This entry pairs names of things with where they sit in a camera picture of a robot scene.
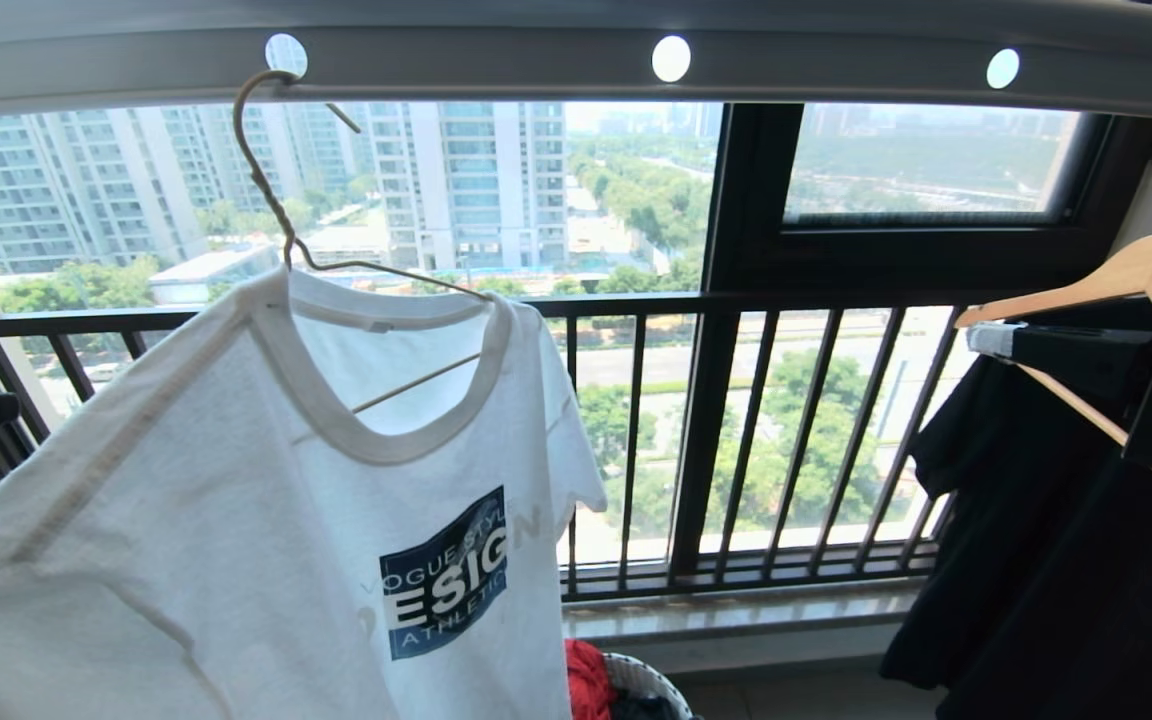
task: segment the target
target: metal railing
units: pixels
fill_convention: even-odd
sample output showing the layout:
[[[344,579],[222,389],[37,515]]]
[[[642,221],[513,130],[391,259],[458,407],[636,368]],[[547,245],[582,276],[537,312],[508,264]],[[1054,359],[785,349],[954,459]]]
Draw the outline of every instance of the metal railing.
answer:
[[[855,469],[861,446],[865,441],[867,425],[874,412],[882,379],[887,373],[893,348],[900,336],[901,325],[905,319],[904,306],[890,306],[887,311],[886,325],[882,327],[881,340],[878,341],[877,356],[863,393],[861,393],[859,410],[855,414],[851,433],[846,442],[841,467],[838,467],[836,479],[829,493],[827,511],[814,544],[782,547],[786,532],[786,521],[790,515],[791,502],[799,483],[799,473],[809,453],[809,439],[824,388],[826,388],[833,355],[844,312],[855,306],[791,306],[785,301],[772,296],[758,295],[630,295],[630,296],[584,296],[576,300],[530,300],[529,304],[538,306],[540,313],[553,321],[552,331],[556,333],[559,344],[566,354],[567,372],[571,376],[573,387],[581,394],[579,363],[579,323],[589,318],[631,319],[634,340],[630,367],[630,395],[628,395],[628,437],[626,439],[626,462],[623,462],[623,506],[620,509],[620,537],[617,538],[617,558],[599,561],[579,561],[581,528],[573,518],[567,529],[567,543],[559,548],[562,566],[563,598],[571,600],[599,600],[599,598],[649,596],[661,593],[690,593],[703,591],[730,591],[742,588],[773,588],[774,585],[801,585],[827,582],[844,582],[844,579],[880,579],[902,578],[920,575],[931,569],[938,536],[938,528],[927,532],[927,523],[932,518],[933,502],[927,501],[916,514],[910,524],[908,537],[901,539],[879,539],[879,526],[890,508],[896,495],[902,471],[908,461],[910,442],[919,429],[931,406],[942,370],[950,355],[955,332],[952,324],[946,324],[941,336],[935,343],[927,365],[927,373],[914,401],[909,420],[900,434],[890,469],[882,475],[878,487],[872,516],[864,526],[858,541],[831,541],[835,532],[838,515],[844,505],[849,478]],[[787,470],[780,488],[780,501],[776,503],[776,523],[768,532],[765,547],[749,550],[735,548],[732,539],[736,533],[742,495],[745,492],[751,450],[755,445],[755,433],[758,430],[764,392],[768,387],[773,364],[773,346],[778,338],[778,323],[781,311],[786,310],[827,310],[823,333],[814,355],[814,367],[810,385],[803,397],[799,425],[788,454]],[[700,552],[704,510],[708,505],[708,493],[713,492],[714,448],[718,440],[713,435],[721,427],[723,409],[727,407],[727,387],[730,379],[732,357],[723,357],[736,351],[736,324],[742,313],[761,311],[763,326],[758,333],[758,355],[756,355],[753,378],[749,382],[749,400],[745,407],[744,420],[741,423],[738,446],[736,450],[735,471],[732,473],[730,493],[723,503],[722,536],[719,538],[717,552]],[[162,334],[187,323],[192,311],[172,310],[123,310],[123,311],[73,311],[73,313],[46,314],[0,314],[0,387],[17,393],[22,397],[22,418],[26,438],[36,444],[44,442],[50,432],[44,414],[38,402],[45,397],[32,397],[22,382],[18,370],[13,365],[9,354],[3,348],[3,338],[46,338],[47,344],[60,369],[68,378],[78,401],[86,401],[96,393],[92,379],[88,377],[81,357],[74,348],[73,338],[88,333],[113,333],[122,338],[126,351],[132,359],[145,354],[147,334]],[[669,518],[670,533],[666,548],[655,560],[637,560],[631,556],[630,546],[634,535],[632,520],[635,511],[636,464],[639,456],[639,426],[643,407],[641,399],[644,392],[644,356],[649,349],[649,319],[659,314],[690,314],[696,323],[692,338],[692,356],[690,381],[685,389],[685,412],[682,418],[682,432],[677,472],[675,483],[675,503]],[[950,319],[956,313],[950,313]],[[722,333],[721,328],[732,328]],[[714,367],[722,377],[708,377]],[[721,373],[727,367],[727,373]],[[8,462],[20,462],[23,454],[17,452]],[[946,511],[941,509],[941,521]]]

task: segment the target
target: wooden hanger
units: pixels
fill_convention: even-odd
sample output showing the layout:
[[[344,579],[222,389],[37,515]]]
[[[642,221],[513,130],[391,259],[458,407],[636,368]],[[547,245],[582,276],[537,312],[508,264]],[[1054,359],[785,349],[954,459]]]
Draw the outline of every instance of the wooden hanger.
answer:
[[[1059,310],[1062,306],[1086,305],[1101,300],[1119,300],[1119,297],[1134,295],[1144,295],[1152,302],[1152,234],[1124,247],[1123,250],[1106,260],[1100,268],[1094,270],[1092,274],[1074,285],[970,306],[963,314],[958,316],[954,327],[964,328],[976,323],[1020,318],[1023,314],[1041,313],[1044,310]],[[1114,442],[1126,445],[1128,441],[1126,430],[1121,429],[1114,420],[1106,418],[1096,407],[1079,397],[1078,393],[1064,387],[1056,378],[1041,370],[1020,363],[1016,366],[1029,373],[1029,377],[1034,378],[1036,381],[1041,382],[1043,387],[1055,393],[1056,397],[1061,397],[1067,406],[1073,407],[1074,410],[1078,411],[1078,415],[1091,420],[1105,434],[1114,438]]]
[[[1142,294],[1152,302],[1152,234],[1116,251],[1100,268],[1074,285],[970,306],[958,316],[954,327]]]

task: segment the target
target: laundry basket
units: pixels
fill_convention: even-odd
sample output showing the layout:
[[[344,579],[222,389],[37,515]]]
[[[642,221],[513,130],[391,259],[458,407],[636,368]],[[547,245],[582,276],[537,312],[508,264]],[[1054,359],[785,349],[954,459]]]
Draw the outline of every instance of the laundry basket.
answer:
[[[607,676],[612,680],[613,688],[643,697],[664,697],[682,720],[692,720],[691,708],[687,706],[685,698],[665,675],[657,673],[654,667],[617,652],[604,652],[602,657],[607,661]]]

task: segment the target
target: printed logo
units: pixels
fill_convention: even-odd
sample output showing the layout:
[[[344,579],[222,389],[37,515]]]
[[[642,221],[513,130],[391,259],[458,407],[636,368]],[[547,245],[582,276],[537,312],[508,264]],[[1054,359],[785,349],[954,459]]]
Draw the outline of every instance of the printed logo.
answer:
[[[505,591],[505,486],[419,546],[380,556],[393,660],[453,642]]]

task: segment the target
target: t-shirt sleeve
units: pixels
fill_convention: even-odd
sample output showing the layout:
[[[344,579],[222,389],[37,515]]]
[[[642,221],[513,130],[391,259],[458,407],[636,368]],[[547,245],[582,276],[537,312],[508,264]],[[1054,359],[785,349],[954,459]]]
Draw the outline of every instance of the t-shirt sleeve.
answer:
[[[545,438],[550,456],[550,497],[553,498],[554,537],[562,536],[567,521],[581,502],[593,511],[607,510],[607,492],[598,471],[593,448],[579,418],[573,391],[554,338],[540,331],[540,366],[545,392]]]

